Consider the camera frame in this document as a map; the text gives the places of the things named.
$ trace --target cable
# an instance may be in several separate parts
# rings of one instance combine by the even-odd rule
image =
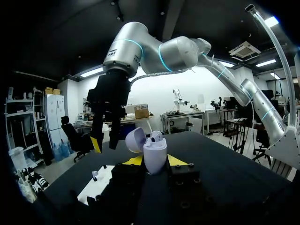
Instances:
[[[253,136],[253,149],[255,149],[255,142],[254,142],[254,131],[252,130],[252,136]]]
[[[274,74],[274,81],[275,81],[275,97],[274,97],[274,100],[276,100],[277,87],[276,87],[276,79],[275,79],[275,70],[273,70],[273,74]]]

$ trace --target ceiling light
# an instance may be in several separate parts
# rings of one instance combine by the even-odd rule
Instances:
[[[256,66],[257,66],[257,67],[262,67],[262,66],[265,66],[265,65],[268,65],[268,64],[274,63],[274,62],[276,62],[276,60],[270,60],[270,61],[266,61],[266,62],[263,62],[263,63],[257,64]]]
[[[233,58],[233,59],[236,59],[236,60],[238,60],[238,61],[241,61],[241,62],[243,62],[243,60],[239,59],[238,57],[231,56],[231,58]]]
[[[276,80],[280,80],[279,76],[275,73],[270,73],[272,77],[274,77]]]
[[[265,23],[267,24],[268,27],[272,27],[272,26],[278,24],[278,20],[272,16],[271,18],[266,19]]]
[[[231,63],[228,63],[228,62],[222,62],[222,61],[220,61],[220,63],[221,63],[223,66],[225,66],[225,67],[229,67],[229,68],[231,68],[231,67],[234,67],[234,66],[235,66],[234,64],[231,64]]]
[[[97,74],[97,73],[100,73],[103,71],[103,68],[100,67],[100,68],[97,68],[97,69],[94,69],[94,70],[91,70],[89,72],[86,72],[84,74],[81,74],[80,76],[82,77],[87,77],[87,76],[90,76],[90,75],[93,75],[93,74]]]

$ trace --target lab equipment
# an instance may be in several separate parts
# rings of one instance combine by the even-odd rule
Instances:
[[[173,89],[173,93],[175,94],[174,103],[175,103],[176,108],[177,108],[176,111],[180,112],[180,105],[188,105],[189,102],[182,101],[182,96],[180,94],[179,89]]]

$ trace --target white wall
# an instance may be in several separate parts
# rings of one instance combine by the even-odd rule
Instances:
[[[67,83],[67,110],[70,123],[74,123],[79,113],[78,82],[68,79]]]
[[[268,90],[268,85],[267,82],[263,79],[259,79],[258,77],[254,76],[253,77],[254,82],[257,84],[257,86],[261,89],[261,90]]]
[[[70,123],[74,123],[78,115],[78,83],[70,79],[64,80],[57,85],[60,94],[64,96],[65,115],[69,117]]]
[[[155,115],[155,118],[150,120],[152,129],[159,130],[161,129],[160,115],[174,109],[173,89],[175,88],[180,90],[184,101],[190,101],[187,106],[180,106],[180,109],[183,111],[190,111],[190,105],[198,103],[199,94],[204,95],[206,108],[211,108],[211,100],[218,101],[218,97],[232,96],[232,93],[206,68],[194,67],[193,71],[189,70],[182,74],[149,77],[135,82],[129,93],[128,104],[147,103],[149,110]],[[143,74],[145,73],[139,68],[136,77]],[[200,120],[194,119],[191,121],[200,129]],[[185,119],[181,122],[176,120],[175,126],[181,127],[185,122]]]
[[[253,81],[252,70],[248,69],[246,67],[238,68],[238,69],[232,71],[232,73],[233,73],[233,75],[235,77],[235,81],[238,85],[241,84],[245,79]]]

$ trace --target plastic container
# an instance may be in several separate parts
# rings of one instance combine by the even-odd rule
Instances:
[[[69,142],[69,141],[67,142],[67,146],[68,146],[68,148],[69,148],[69,152],[70,152],[70,154],[73,154],[73,153],[74,153],[74,151],[72,150],[72,148],[71,148],[71,144],[70,144],[70,142]]]
[[[61,144],[60,144],[60,151],[61,154],[64,158],[68,158],[70,153],[69,153],[69,147],[67,143],[64,143],[63,140],[61,140]]]
[[[60,147],[57,146],[55,143],[53,144],[52,151],[53,151],[54,159],[56,162],[59,162],[63,159],[63,156],[60,151]]]
[[[8,154],[10,155],[16,170],[21,171],[22,169],[27,168],[27,163],[22,147],[16,147],[12,150],[9,150]]]

